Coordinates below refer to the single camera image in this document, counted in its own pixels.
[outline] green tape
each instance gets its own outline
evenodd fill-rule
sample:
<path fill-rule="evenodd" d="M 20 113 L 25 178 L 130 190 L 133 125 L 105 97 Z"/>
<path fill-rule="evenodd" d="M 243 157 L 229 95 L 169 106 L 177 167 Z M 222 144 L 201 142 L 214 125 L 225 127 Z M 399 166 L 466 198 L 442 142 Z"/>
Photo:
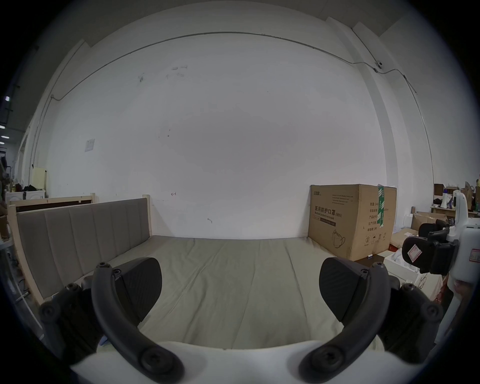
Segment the green tape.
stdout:
<path fill-rule="evenodd" d="M 378 216 L 377 224 L 384 226 L 385 190 L 383 185 L 378 184 Z"/>

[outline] mattress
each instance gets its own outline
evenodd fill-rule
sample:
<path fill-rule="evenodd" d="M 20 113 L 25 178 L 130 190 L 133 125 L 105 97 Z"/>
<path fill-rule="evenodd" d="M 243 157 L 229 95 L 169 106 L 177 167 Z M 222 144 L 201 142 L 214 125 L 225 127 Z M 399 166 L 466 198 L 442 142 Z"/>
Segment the mattress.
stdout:
<path fill-rule="evenodd" d="M 343 326 L 320 294 L 332 255 L 309 238 L 215 240 L 152 236 L 116 257 L 156 258 L 162 292 L 140 323 L 152 341 L 214 348 L 267 348 L 328 341 Z M 370 348 L 383 349 L 378 338 Z"/>

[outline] cable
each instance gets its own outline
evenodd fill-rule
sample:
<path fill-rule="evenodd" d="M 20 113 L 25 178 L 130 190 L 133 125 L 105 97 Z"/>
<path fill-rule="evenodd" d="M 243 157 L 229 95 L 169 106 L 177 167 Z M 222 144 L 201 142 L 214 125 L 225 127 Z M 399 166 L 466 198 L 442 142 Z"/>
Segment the cable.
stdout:
<path fill-rule="evenodd" d="M 360 36 L 357 35 L 357 33 L 353 30 L 353 28 L 351 28 L 352 32 L 355 34 L 356 37 L 358 37 L 358 39 L 361 41 L 361 43 L 363 44 L 363 46 L 367 49 L 368 53 L 370 53 L 371 57 L 373 58 L 373 61 L 374 62 L 377 62 L 378 60 L 375 58 L 375 56 L 373 55 L 373 53 L 370 52 L 370 50 L 368 49 L 368 47 L 366 46 L 366 44 L 363 42 L 363 40 L 360 38 Z"/>
<path fill-rule="evenodd" d="M 147 45 L 144 45 L 142 47 L 139 47 L 137 49 L 134 49 L 130 52 L 127 52 L 121 56 L 118 56 L 116 59 L 113 59 L 111 61 L 109 61 L 108 63 L 102 65 L 101 67 L 97 68 L 95 71 L 93 71 L 91 74 L 89 74 L 88 76 L 86 76 L 85 78 L 83 78 L 82 80 L 80 80 L 77 84 L 75 84 L 73 86 L 73 88 L 71 88 L 66 94 L 64 94 L 62 97 L 60 98 L 56 98 L 54 97 L 53 95 L 51 95 L 51 98 L 56 100 L 56 101 L 62 101 L 63 98 L 65 96 L 67 96 L 71 91 L 73 91 L 76 87 L 78 87 L 81 83 L 83 83 L 86 79 L 88 79 L 90 76 L 92 76 L 93 74 L 97 73 L 99 70 L 105 68 L 106 66 L 110 65 L 111 63 L 114 63 L 116 62 L 117 60 L 120 60 L 122 58 L 124 58 L 125 56 L 128 56 L 128 55 L 131 55 L 132 53 L 135 53 L 135 52 L 138 52 L 139 50 L 142 50 L 142 49 L 145 49 L 145 48 L 149 48 L 149 47 L 152 47 L 154 45 L 157 45 L 157 44 L 161 44 L 161 43 L 166 43 L 167 41 L 172 41 L 172 40 L 177 40 L 177 39 L 182 39 L 182 38 L 185 38 L 185 37 L 193 37 L 193 36 L 204 36 L 204 35 L 251 35 L 251 36 L 264 36 L 264 37 L 271 37 L 271 38 L 275 38 L 275 39 L 279 39 L 279 40 L 284 40 L 284 41 L 289 41 L 291 43 L 296 43 L 296 44 L 300 44 L 300 45 L 303 45 L 304 47 L 308 47 L 308 48 L 312 48 L 312 49 L 315 49 L 317 51 L 320 51 L 320 52 L 323 52 L 323 53 L 326 53 L 327 55 L 330 55 L 340 61 L 343 61 L 344 63 L 346 64 L 350 64 L 350 65 L 355 65 L 355 64 L 365 64 L 367 65 L 368 67 L 372 68 L 376 73 L 379 73 L 380 75 L 384 75 L 384 74 L 387 74 L 391 71 L 399 71 L 402 76 L 404 77 L 405 80 L 407 80 L 406 76 L 398 69 L 392 69 L 390 71 L 387 71 L 387 72 L 380 72 L 378 71 L 375 67 L 371 66 L 369 63 L 366 63 L 364 61 L 356 61 L 356 62 L 351 62 L 351 61 L 348 61 L 346 59 L 344 59 L 343 57 L 340 57 L 340 56 L 337 56 L 336 54 L 334 53 L 331 53 L 331 52 L 328 52 L 324 49 L 321 49 L 321 48 L 318 48 L 318 47 L 315 47 L 313 45 L 310 45 L 310 44 L 306 44 L 306 43 L 302 43 L 301 41 L 297 41 L 297 40 L 292 40 L 292 39 L 287 39 L 286 37 L 279 37 L 279 36 L 273 36 L 273 35 L 266 35 L 266 34 L 263 34 L 263 33 L 255 33 L 255 32 L 236 32 L 236 31 L 216 31 L 216 32 L 199 32 L 199 33 L 192 33 L 192 34 L 188 34 L 188 35 L 181 35 L 181 36 L 176 36 L 176 37 L 171 37 L 171 38 L 168 38 L 168 39 L 165 39 L 165 40 L 160 40 L 160 41 L 157 41 L 155 43 L 151 43 L 151 44 L 147 44 Z"/>
<path fill-rule="evenodd" d="M 423 123 L 423 127 L 425 128 L 425 134 L 427 135 L 427 142 L 428 142 L 428 148 L 429 148 L 429 151 L 430 151 L 430 160 L 432 161 L 432 172 L 433 172 L 433 160 L 432 160 L 432 151 L 430 149 L 430 142 L 428 141 L 428 134 L 427 134 L 427 128 L 425 126 L 425 121 L 423 120 L 423 116 L 421 114 L 421 111 L 420 111 L 420 107 L 418 105 L 418 102 L 417 102 L 417 99 L 415 98 L 415 95 L 413 94 L 413 92 L 417 93 L 417 91 L 415 90 L 415 88 L 412 86 L 412 84 L 408 81 L 407 77 L 403 74 L 403 72 L 401 72 L 401 70 L 397 69 L 397 68 L 393 68 L 393 69 L 390 69 L 389 71 L 386 71 L 386 72 L 380 72 L 379 70 L 377 70 L 375 67 L 373 67 L 372 65 L 370 65 L 369 63 L 367 62 L 364 62 L 364 61 L 348 61 L 346 59 L 344 59 L 343 57 L 340 57 L 332 52 L 329 52 L 325 49 L 321 49 L 321 48 L 318 48 L 318 47 L 315 47 L 313 45 L 310 45 L 310 44 L 306 44 L 306 43 L 302 43 L 301 41 L 297 41 L 297 40 L 293 40 L 293 39 L 288 39 L 286 37 L 279 37 L 279 36 L 274 36 L 274 35 L 267 35 L 267 34 L 262 34 L 262 33 L 255 33 L 255 32 L 238 32 L 238 31 L 215 31 L 215 32 L 199 32 L 199 33 L 192 33 L 192 34 L 188 34 L 188 35 L 181 35 L 181 36 L 176 36 L 176 37 L 170 37 L 168 39 L 164 39 L 164 40 L 160 40 L 160 41 L 157 41 L 155 43 L 151 43 L 151 44 L 147 44 L 147 45 L 144 45 L 142 47 L 139 47 L 137 49 L 134 49 L 130 52 L 127 52 L 121 56 L 118 56 L 117 58 L 109 61 L 108 63 L 102 65 L 101 67 L 97 68 L 95 71 L 93 71 L 91 74 L 89 74 L 88 76 L 86 76 L 85 78 L 83 78 L 82 80 L 80 80 L 77 84 L 75 84 L 66 94 L 64 94 L 62 97 L 60 98 L 56 98 L 53 94 L 50 95 L 50 99 L 49 99 L 49 102 L 48 102 L 48 105 L 47 103 L 45 102 L 45 105 L 44 105 L 44 109 L 45 109 L 45 106 L 47 106 L 47 110 L 48 110 L 48 107 L 50 106 L 50 101 L 53 99 L 53 100 L 56 100 L 56 101 L 62 101 L 65 96 L 67 96 L 71 91 L 73 91 L 76 87 L 78 87 L 81 83 L 83 83 L 86 79 L 88 79 L 90 76 L 92 76 L 93 74 L 97 73 L 99 70 L 107 67 L 108 65 L 110 65 L 111 63 L 114 63 L 116 62 L 117 60 L 120 60 L 128 55 L 131 55 L 132 53 L 135 53 L 135 52 L 138 52 L 142 49 L 145 49 L 145 48 L 149 48 L 149 47 L 152 47 L 152 46 L 155 46 L 155 45 L 158 45 L 158 44 L 162 44 L 162 43 L 166 43 L 168 41 L 172 41 L 172 40 L 177 40 L 177 39 L 181 39 L 181 38 L 185 38 L 185 37 L 193 37 L 193 36 L 205 36 L 205 35 L 251 35 L 251 36 L 264 36 L 264 37 L 271 37 L 271 38 L 274 38 L 274 39 L 278 39 L 278 40 L 284 40 L 284 41 L 289 41 L 291 43 L 295 43 L 295 44 L 300 44 L 300 45 L 303 45 L 304 47 L 308 47 L 308 48 L 311 48 L 311 49 L 315 49 L 319 52 L 323 52 L 329 56 L 332 56 L 340 61 L 343 61 L 344 63 L 346 64 L 350 64 L 350 65 L 357 65 L 357 64 L 364 64 L 366 65 L 367 67 L 370 67 L 371 69 L 373 69 L 375 71 L 375 73 L 378 73 L 380 75 L 386 75 L 390 72 L 393 72 L 393 71 L 397 71 L 399 72 L 402 77 L 405 79 L 405 81 L 407 82 L 407 85 L 410 89 L 410 92 L 412 93 L 412 96 L 415 100 L 415 103 L 417 104 L 417 108 L 419 110 L 419 113 L 420 113 L 420 117 L 421 117 L 421 120 L 422 120 L 422 123 Z M 68 60 L 67 62 L 67 65 L 68 63 L 70 62 L 70 60 L 74 57 L 75 53 L 78 51 L 78 49 L 80 49 L 80 47 L 83 45 L 83 43 L 77 48 L 77 50 L 74 52 L 74 54 L 72 55 L 72 57 Z M 60 72 L 60 75 L 62 74 L 63 70 L 67 67 L 67 65 L 65 65 L 65 67 L 62 69 L 62 71 Z M 55 84 L 57 83 L 58 79 L 60 78 L 60 75 L 58 76 L 57 80 L 55 81 L 55 83 L 53 84 L 53 87 L 55 86 Z M 40 123 L 40 120 L 38 121 L 38 124 L 37 124 L 37 132 L 36 132 L 36 137 L 37 137 L 37 133 L 38 133 L 38 136 L 39 136 L 39 131 L 38 131 L 38 125 Z M 35 151 L 34 151 L 34 156 L 36 154 L 36 147 L 37 147 L 37 144 L 38 144 L 38 139 L 36 140 L 36 144 L 35 144 Z"/>
<path fill-rule="evenodd" d="M 53 83 L 53 86 L 52 86 L 52 91 L 53 91 L 53 88 L 55 88 L 55 85 L 57 84 L 57 81 L 59 80 L 61 74 L 63 73 L 63 71 L 65 70 L 65 68 L 67 68 L 68 66 L 68 63 L 70 62 L 70 60 L 73 59 L 73 57 L 75 56 L 75 53 L 78 52 L 78 50 L 80 49 L 80 47 L 85 43 L 85 41 L 80 44 L 78 46 L 78 48 L 75 50 L 75 52 L 73 53 L 72 57 L 70 57 L 67 61 L 67 63 L 65 64 L 65 66 L 62 68 L 62 70 L 60 71 L 57 79 L 55 80 L 55 82 Z M 35 129 L 35 137 L 34 137 L 34 141 L 35 141 L 35 149 L 32 151 L 32 154 L 33 154 L 33 159 L 30 158 L 30 163 L 34 163 L 35 162 L 35 155 L 36 155 L 36 146 L 38 144 L 38 137 L 40 137 L 40 131 L 42 130 L 42 126 L 43 126 L 43 121 L 42 121 L 42 115 L 43 115 L 43 120 L 45 119 L 45 115 L 47 114 L 47 111 L 48 111 L 48 107 L 50 106 L 50 101 L 51 101 L 51 98 L 52 96 L 50 95 L 50 98 L 48 99 L 48 105 L 47 105 L 47 101 L 45 101 L 45 104 L 43 105 L 43 108 L 42 108 L 42 112 L 40 113 L 40 118 L 38 119 L 38 123 L 36 124 L 36 129 Z M 38 130 L 38 126 L 40 125 L 40 122 L 42 121 L 42 126 L 40 126 L 40 131 Z M 28 182 L 30 183 L 30 174 L 31 174 L 31 171 L 32 171 L 32 167 L 30 166 L 30 164 L 28 165 Z"/>

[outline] paper sign on wall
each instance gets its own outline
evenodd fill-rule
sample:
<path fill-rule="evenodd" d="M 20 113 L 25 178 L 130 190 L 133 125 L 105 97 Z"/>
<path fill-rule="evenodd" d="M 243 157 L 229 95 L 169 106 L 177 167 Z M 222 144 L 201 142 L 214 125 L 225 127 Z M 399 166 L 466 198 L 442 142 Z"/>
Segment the paper sign on wall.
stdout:
<path fill-rule="evenodd" d="M 87 144 L 85 145 L 85 152 L 91 151 L 93 149 L 93 144 L 95 144 L 95 139 L 87 140 Z"/>

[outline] upholstered headboard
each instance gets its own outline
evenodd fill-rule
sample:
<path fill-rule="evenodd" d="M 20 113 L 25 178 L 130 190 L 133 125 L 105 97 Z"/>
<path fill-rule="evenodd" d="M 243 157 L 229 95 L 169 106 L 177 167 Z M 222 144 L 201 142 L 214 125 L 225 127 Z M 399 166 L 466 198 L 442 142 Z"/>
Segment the upholstered headboard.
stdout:
<path fill-rule="evenodd" d="M 18 259 L 39 303 L 93 271 L 99 262 L 110 261 L 151 235 L 148 195 L 15 216 L 12 232 L 16 225 Z"/>

